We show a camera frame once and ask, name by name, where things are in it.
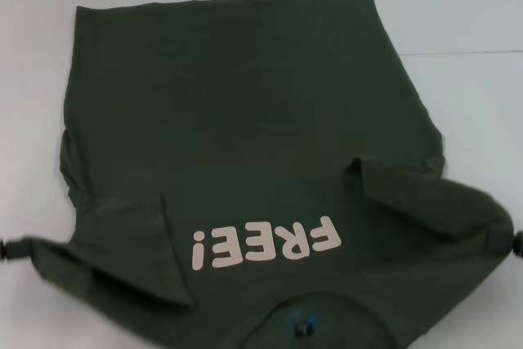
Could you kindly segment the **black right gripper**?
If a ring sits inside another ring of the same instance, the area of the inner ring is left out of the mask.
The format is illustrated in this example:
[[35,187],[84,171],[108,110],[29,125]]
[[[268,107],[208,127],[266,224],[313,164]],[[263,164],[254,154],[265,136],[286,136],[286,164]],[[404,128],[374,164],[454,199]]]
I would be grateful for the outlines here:
[[487,249],[490,252],[512,252],[516,257],[523,258],[523,231],[514,234],[502,228],[489,228]]

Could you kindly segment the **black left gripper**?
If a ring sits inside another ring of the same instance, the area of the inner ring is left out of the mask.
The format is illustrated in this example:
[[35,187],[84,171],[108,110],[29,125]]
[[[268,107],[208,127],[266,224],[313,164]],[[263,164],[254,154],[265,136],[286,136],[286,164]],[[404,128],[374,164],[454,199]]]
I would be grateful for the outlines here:
[[0,239],[0,260],[19,260],[32,258],[34,247],[38,241],[35,238],[24,237],[20,239]]

